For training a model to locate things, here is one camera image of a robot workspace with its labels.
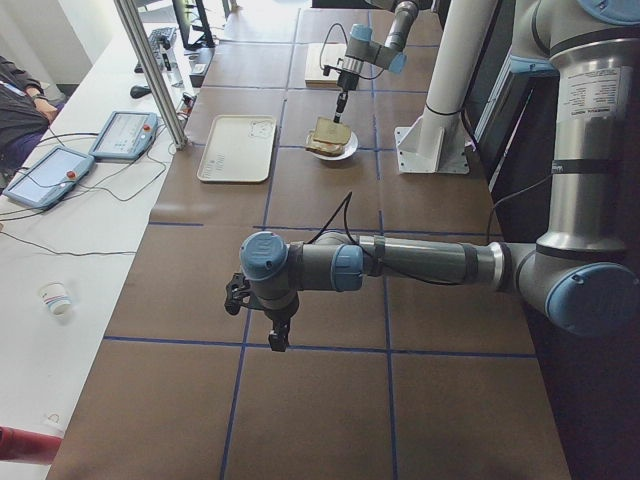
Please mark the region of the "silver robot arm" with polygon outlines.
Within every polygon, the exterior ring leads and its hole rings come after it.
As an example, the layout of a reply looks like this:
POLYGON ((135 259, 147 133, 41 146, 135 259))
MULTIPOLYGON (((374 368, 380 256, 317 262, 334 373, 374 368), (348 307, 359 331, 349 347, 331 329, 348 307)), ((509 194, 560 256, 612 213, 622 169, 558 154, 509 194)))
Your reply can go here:
POLYGON ((405 64, 406 46, 413 23, 422 10, 432 8, 432 1, 368 1, 368 4, 394 14, 394 19, 383 44, 373 40, 372 28, 364 24, 351 27, 344 57, 334 70, 339 72, 337 85, 341 92, 338 96, 333 121, 339 123, 348 101, 348 94, 357 88, 361 71, 365 63, 399 74, 405 64))
POLYGON ((398 276, 440 286, 488 284, 520 296, 575 335, 622 327, 639 305, 639 280, 621 264, 625 246, 614 215, 638 66, 637 2, 518 2, 512 70, 559 75, 547 231, 534 243, 483 246, 328 230, 286 243, 258 232, 240 247, 226 311, 264 312, 272 322, 270 347, 284 351, 301 291, 356 291, 367 276, 398 276))

